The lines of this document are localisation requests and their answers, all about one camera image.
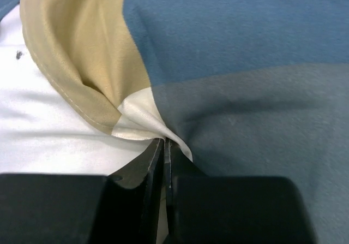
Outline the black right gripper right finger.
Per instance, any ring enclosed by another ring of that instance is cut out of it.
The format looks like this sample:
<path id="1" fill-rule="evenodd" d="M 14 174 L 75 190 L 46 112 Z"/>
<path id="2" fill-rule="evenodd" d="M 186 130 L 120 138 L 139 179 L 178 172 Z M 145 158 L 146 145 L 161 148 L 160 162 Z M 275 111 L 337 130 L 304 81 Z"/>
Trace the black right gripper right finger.
<path id="1" fill-rule="evenodd" d="M 175 206 L 173 198 L 173 180 L 177 176 L 206 176 L 187 156 L 184 155 L 179 145 L 171 139 L 166 139 L 164 144 L 164 184 L 166 192 L 166 213 L 169 235 L 174 235 Z"/>

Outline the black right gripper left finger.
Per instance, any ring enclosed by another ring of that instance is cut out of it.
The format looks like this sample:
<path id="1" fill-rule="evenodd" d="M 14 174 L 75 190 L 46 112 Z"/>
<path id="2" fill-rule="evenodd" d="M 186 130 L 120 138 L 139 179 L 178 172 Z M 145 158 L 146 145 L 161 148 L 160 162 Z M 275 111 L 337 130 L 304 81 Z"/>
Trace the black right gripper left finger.
<path id="1" fill-rule="evenodd" d="M 118 188 L 117 229 L 124 243 L 156 243 L 164 169 L 164 140 L 109 175 Z"/>

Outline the blue tan white pillowcase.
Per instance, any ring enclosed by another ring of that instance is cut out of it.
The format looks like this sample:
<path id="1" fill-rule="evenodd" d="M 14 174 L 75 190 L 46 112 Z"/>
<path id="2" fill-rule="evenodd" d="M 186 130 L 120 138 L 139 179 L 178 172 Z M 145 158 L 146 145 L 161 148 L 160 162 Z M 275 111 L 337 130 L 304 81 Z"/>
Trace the blue tan white pillowcase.
<path id="1" fill-rule="evenodd" d="M 210 175 L 281 175 L 348 243 L 348 0 L 1 0 L 61 97 Z"/>

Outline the white pillow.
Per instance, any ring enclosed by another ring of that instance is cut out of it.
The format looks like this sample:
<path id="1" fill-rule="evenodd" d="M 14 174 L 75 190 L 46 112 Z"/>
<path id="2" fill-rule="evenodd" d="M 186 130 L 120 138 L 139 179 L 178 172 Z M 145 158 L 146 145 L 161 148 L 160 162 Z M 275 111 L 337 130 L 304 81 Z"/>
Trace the white pillow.
<path id="1" fill-rule="evenodd" d="M 20 6 L 1 19 L 1 172 L 108 175 L 148 146 L 87 123 L 50 85 L 22 34 Z"/>

